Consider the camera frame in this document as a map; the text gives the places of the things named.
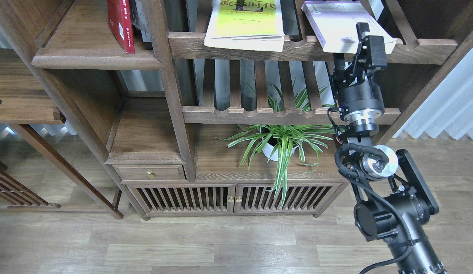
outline red book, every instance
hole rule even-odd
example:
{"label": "red book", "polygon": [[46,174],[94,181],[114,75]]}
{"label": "red book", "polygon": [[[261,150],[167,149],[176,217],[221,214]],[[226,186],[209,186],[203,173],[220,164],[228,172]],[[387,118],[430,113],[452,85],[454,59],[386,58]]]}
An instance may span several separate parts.
{"label": "red book", "polygon": [[126,53],[135,53],[133,43],[132,19],[130,18],[129,0],[107,0],[108,1],[108,26],[125,49]]}

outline drawer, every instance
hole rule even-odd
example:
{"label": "drawer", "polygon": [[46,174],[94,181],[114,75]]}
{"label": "drawer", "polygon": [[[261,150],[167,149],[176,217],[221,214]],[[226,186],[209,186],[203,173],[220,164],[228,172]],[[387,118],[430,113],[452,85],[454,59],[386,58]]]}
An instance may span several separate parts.
{"label": "drawer", "polygon": [[181,165],[113,165],[122,180],[185,179]]}

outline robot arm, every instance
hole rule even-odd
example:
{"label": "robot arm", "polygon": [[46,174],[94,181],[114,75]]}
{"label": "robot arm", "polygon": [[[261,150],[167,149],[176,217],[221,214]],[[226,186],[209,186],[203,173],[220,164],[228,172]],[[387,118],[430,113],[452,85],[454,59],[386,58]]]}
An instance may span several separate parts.
{"label": "robot arm", "polygon": [[[387,59],[383,38],[367,35],[368,31],[367,23],[357,23],[361,39],[357,54],[346,68],[343,54],[334,54],[336,67],[330,77],[339,103],[339,108],[330,111],[339,111],[341,120],[348,123],[336,126],[342,146],[336,151],[335,162],[353,187],[355,225],[367,241],[386,242],[394,257],[366,267],[361,274],[392,263],[400,274],[447,274],[422,229],[430,216],[438,213],[438,204],[411,155],[406,150],[372,146],[371,136],[379,129],[375,119],[384,113],[374,72],[385,68]],[[395,174],[398,167],[406,179]],[[385,179],[392,193],[383,198],[369,182]]]}

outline wooden floor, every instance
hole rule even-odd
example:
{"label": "wooden floor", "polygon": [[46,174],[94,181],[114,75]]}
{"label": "wooden floor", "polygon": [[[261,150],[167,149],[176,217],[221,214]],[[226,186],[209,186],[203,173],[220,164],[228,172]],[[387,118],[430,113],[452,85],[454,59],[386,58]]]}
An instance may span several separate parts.
{"label": "wooden floor", "polygon": [[[76,136],[45,137],[92,184],[114,184]],[[473,141],[399,139],[440,204],[424,227],[450,273],[473,274]],[[77,186],[17,137],[0,136],[8,173],[49,202],[89,202]],[[380,194],[387,183],[374,183]],[[341,274],[390,258],[353,225],[345,189],[311,216],[162,217],[142,221],[122,198],[125,219],[107,213],[0,212],[0,274]],[[395,266],[370,273],[397,273]]]}

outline white flower pot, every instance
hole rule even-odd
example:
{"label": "white flower pot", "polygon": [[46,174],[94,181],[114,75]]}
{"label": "white flower pot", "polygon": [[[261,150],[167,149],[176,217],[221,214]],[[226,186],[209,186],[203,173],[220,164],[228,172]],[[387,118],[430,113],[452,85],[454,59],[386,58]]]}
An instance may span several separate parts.
{"label": "white flower pot", "polygon": [[[273,148],[274,146],[269,144],[269,143],[266,143],[264,145],[264,148],[262,149],[262,152],[264,153],[264,155],[269,158],[270,160],[273,160],[273,161],[278,161],[279,159],[279,149],[276,149],[275,152],[273,153],[272,157],[270,157],[270,154],[272,153],[273,151]],[[294,148],[292,148],[292,153],[291,155],[294,155],[294,151],[296,151],[296,148],[297,146],[295,146]]]}

